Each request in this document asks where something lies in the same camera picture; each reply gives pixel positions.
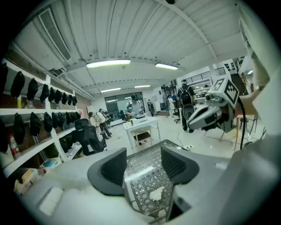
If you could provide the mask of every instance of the air vent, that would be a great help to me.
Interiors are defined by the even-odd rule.
[[[58,27],[54,21],[54,17],[50,8],[39,14],[39,20],[57,50],[60,52],[62,57],[66,61],[68,61],[71,58],[70,52],[67,49],[61,34],[58,31]]]

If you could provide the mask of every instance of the white floor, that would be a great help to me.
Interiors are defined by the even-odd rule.
[[[204,155],[230,158],[234,153],[235,138],[229,137],[227,134],[225,134],[222,138],[222,141],[219,142],[219,139],[223,133],[220,129],[209,130],[206,134],[205,131],[196,130],[194,133],[190,134],[182,129],[180,123],[174,122],[176,117],[166,118],[165,116],[158,116],[158,118],[161,140],[168,139],[183,147],[191,145],[192,148],[190,148],[190,150],[192,152]],[[244,144],[250,140],[256,141],[257,139],[260,139],[262,135],[264,126],[261,124],[261,121],[258,121],[256,132],[254,125],[250,137],[248,133],[251,129],[251,126],[252,121],[249,120],[245,132]],[[127,155],[135,153],[130,147],[130,142],[123,124],[114,126],[110,129],[110,131],[112,132],[112,138],[106,141],[108,150],[126,147]],[[158,131],[156,128],[151,129],[151,136],[153,145],[159,142]],[[241,138],[238,139],[236,151],[240,149],[240,142]],[[149,146],[151,146],[151,142],[148,139],[146,143],[140,146],[140,149],[143,150]]]

